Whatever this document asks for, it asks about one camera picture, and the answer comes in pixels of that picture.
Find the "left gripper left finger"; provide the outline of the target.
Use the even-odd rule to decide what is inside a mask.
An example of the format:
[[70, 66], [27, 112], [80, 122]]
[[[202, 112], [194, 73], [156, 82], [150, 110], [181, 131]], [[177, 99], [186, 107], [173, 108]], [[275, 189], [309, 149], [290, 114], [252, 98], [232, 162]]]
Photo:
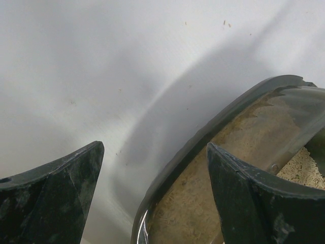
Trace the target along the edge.
[[104, 157], [94, 141], [1, 179], [1, 243], [80, 243]]

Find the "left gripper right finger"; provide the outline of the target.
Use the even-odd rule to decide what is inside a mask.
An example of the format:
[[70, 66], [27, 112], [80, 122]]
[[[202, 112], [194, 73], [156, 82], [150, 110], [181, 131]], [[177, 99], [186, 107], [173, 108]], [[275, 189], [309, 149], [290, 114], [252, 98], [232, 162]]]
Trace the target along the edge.
[[207, 145], [225, 243], [324, 243], [324, 191], [284, 180]]

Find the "dark brown litter box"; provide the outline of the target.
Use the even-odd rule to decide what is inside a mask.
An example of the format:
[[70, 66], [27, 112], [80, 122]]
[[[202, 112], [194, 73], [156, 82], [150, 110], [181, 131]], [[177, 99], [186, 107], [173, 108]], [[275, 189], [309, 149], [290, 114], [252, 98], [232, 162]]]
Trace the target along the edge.
[[209, 143], [324, 191], [324, 89], [282, 75], [235, 99], [156, 177], [136, 214], [131, 243], [225, 243], [208, 171]]

